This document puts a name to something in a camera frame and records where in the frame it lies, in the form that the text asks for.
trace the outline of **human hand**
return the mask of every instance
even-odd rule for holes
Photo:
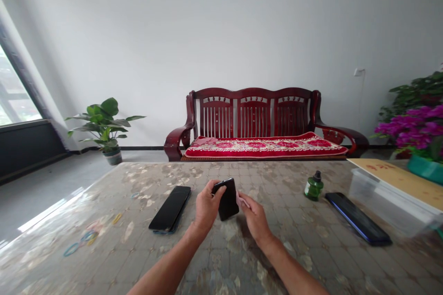
[[[241,203],[241,209],[246,216],[249,231],[251,232],[255,242],[257,242],[257,245],[263,249],[275,239],[274,235],[269,229],[263,206],[258,204],[246,194],[239,192],[239,196],[243,198],[251,207],[249,209],[243,202]]]
[[[203,188],[202,192],[197,196],[195,225],[199,231],[208,234],[217,217],[220,199],[226,191],[226,186],[222,186],[217,190],[216,194],[212,195],[212,189],[219,180],[210,180]]]

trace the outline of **human arm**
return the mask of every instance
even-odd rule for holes
[[[263,206],[248,195],[239,192],[251,207],[242,203],[249,231],[263,251],[280,279],[291,295],[328,295],[328,292],[315,280],[285,249],[282,242],[276,238],[268,226]]]
[[[212,196],[218,180],[211,180],[197,196],[195,221],[181,240],[135,284],[127,295],[175,294],[177,287],[217,217],[220,199],[226,191],[221,187]]]

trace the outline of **floral seat cushion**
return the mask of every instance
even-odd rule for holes
[[[189,158],[291,158],[345,154],[347,148],[313,132],[300,136],[264,138],[211,138],[200,136],[186,150]]]

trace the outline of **black smartphone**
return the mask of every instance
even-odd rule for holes
[[[179,219],[180,214],[184,211],[185,203],[191,194],[191,187],[175,187],[169,194],[166,201],[160,207],[154,219],[149,224],[149,229],[162,233],[169,233]]]
[[[212,189],[212,194],[215,195],[217,190],[220,189],[222,186],[226,186],[226,191],[221,197],[220,206],[218,207],[218,215],[220,216],[221,221],[225,221],[229,217],[232,217],[233,215],[240,212],[240,209],[236,201],[234,179],[230,178],[214,185],[214,188]]]
[[[183,206],[181,207],[181,210],[180,210],[180,212],[179,212],[179,215],[178,215],[178,217],[176,218],[176,220],[174,221],[174,224],[172,225],[171,229],[170,229],[170,230],[167,230],[167,231],[166,231],[166,230],[165,230],[165,231],[162,231],[162,230],[153,230],[153,233],[154,233],[154,234],[167,235],[167,234],[173,234],[173,233],[175,233],[175,231],[177,230],[177,227],[179,226],[179,223],[180,223],[180,220],[181,220],[181,216],[183,215],[183,211],[184,211],[184,209],[185,209],[185,207],[186,207],[186,203],[188,202],[190,196],[191,196],[191,193],[189,193],[188,197],[186,198],[186,201],[185,201],[185,203],[183,204]]]
[[[392,244],[389,235],[344,194],[328,193],[325,197],[370,245],[386,246]]]

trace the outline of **plastic storage box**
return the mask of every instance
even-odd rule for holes
[[[443,224],[443,211],[380,181],[365,170],[355,168],[352,173],[349,196],[365,205],[406,237],[414,237]]]

